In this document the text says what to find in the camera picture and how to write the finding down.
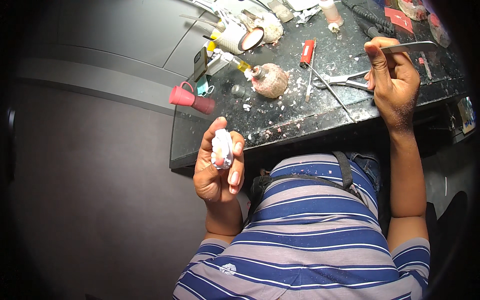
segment workbench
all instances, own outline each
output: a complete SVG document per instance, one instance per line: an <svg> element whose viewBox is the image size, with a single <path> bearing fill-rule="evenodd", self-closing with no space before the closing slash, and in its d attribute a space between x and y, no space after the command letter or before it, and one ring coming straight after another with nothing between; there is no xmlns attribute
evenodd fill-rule
<svg viewBox="0 0 480 300"><path fill-rule="evenodd" d="M353 2L362 4L379 17L384 16L384 8L373 0ZM297 24L298 18L283 24L284 34L275 46L264 45L238 55L252 66L272 62L289 71L289 90L280 99L268 99L253 92L252 83L246 80L242 72L233 66L226 66L209 80L209 85L215 86L209 96L216 102L212 114L205 115L191 107L176 106L170 168L194 165L203 133L219 116L227 119L229 131L237 131L245 138L246 159L253 148L292 143L329 134L335 128L357 126L326 89L314 87L310 100L305 101L310 69L300 68L299 61L302 42L307 39L317 38L313 67L319 73L338 76L370 69L367 57L360 57L358 61L354 59L357 54L364 52L363 45L370 38L359 29L347 7L341 3L336 6L344 19L340 27L341 40L328 30L323 13L318 12L306 24ZM396 38L401 43L434 41L427 20L412 21L412 25L414 34L396 26ZM421 54L410 53L421 78L418 107L428 109L467 92L464 76L459 70L460 60L453 47L453 44L448 48L439 46L437 52L425 53L432 79L428 78L424 65L419 63ZM232 95L231 89L235 84L244 86L251 96ZM346 86L332 88L359 123L379 117L373 93ZM251 106L250 111L244 109L244 104Z"/></svg>

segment smartphone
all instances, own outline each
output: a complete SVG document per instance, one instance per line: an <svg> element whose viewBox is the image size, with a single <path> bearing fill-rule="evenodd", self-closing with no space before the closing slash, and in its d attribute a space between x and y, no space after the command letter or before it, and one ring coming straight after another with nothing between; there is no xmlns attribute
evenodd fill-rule
<svg viewBox="0 0 480 300"><path fill-rule="evenodd" d="M203 47L193 58L193 81L197 82L207 72L207 48Z"/></svg>

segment face mask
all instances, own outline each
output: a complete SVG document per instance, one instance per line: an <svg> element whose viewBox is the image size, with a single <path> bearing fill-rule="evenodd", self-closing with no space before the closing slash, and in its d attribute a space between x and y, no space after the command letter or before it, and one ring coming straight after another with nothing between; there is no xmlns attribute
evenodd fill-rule
<svg viewBox="0 0 480 300"><path fill-rule="evenodd" d="M213 85L208 86L207 76L203 75L197 81L197 95L205 97L207 94L211 94L215 87Z"/></svg>

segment red card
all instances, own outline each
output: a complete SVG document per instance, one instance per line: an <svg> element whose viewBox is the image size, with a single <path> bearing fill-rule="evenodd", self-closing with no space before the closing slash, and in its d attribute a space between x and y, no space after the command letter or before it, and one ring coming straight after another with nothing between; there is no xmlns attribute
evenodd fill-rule
<svg viewBox="0 0 480 300"><path fill-rule="evenodd" d="M393 24L397 24L413 33L412 21L403 12L385 7L385 17L390 17Z"/></svg>

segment person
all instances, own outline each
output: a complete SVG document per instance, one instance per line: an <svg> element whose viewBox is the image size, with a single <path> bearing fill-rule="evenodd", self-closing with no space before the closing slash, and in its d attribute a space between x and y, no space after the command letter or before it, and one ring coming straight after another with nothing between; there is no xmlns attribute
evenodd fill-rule
<svg viewBox="0 0 480 300"><path fill-rule="evenodd" d="M244 139L230 133L233 163L229 170L217 170L212 160L222 164L222 158L211 141L215 130L227 125L220 117L204 134L193 177L207 207L207 233L181 273L174 299L422 298L430 245L412 125L420 76L406 53L380 50L395 44L384 37L365 44L372 65L365 79L391 141L387 238L378 223L371 179L351 160L345 168L337 154L278 163L243 228L236 195L244 180Z"/></svg>

